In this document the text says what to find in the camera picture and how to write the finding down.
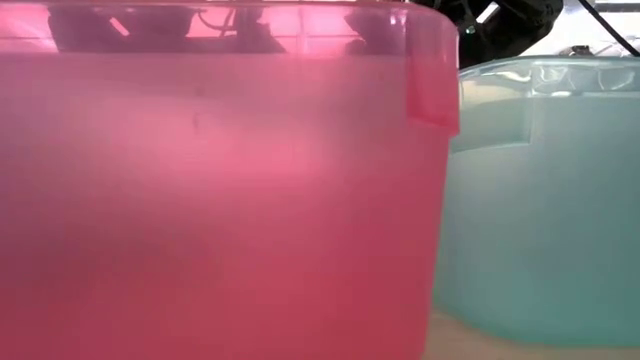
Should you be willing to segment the teal translucent plastic bin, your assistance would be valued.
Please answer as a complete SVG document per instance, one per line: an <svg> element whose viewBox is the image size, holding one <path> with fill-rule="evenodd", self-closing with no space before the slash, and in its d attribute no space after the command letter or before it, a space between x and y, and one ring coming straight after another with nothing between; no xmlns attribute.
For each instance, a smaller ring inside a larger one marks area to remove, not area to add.
<svg viewBox="0 0 640 360"><path fill-rule="evenodd" d="M640 59L461 71L433 299L525 343L640 347Z"/></svg>

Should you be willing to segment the red translucent plastic bin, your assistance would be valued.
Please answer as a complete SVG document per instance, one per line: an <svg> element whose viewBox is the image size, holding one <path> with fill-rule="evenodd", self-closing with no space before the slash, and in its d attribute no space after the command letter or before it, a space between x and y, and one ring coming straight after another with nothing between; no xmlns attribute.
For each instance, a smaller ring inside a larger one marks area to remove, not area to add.
<svg viewBox="0 0 640 360"><path fill-rule="evenodd" d="M260 8L279 54L61 53L56 5ZM458 69L380 1L0 0L0 360L421 360Z"/></svg>

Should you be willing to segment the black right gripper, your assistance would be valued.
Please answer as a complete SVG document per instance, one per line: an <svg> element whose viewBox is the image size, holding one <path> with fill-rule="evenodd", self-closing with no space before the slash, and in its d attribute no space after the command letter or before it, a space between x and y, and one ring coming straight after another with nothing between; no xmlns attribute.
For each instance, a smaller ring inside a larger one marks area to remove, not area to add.
<svg viewBox="0 0 640 360"><path fill-rule="evenodd" d="M550 33L563 0L357 0L393 5L344 17L358 38L349 55L406 54L413 63L464 69L514 57ZM411 11L405 22L399 17Z"/></svg>

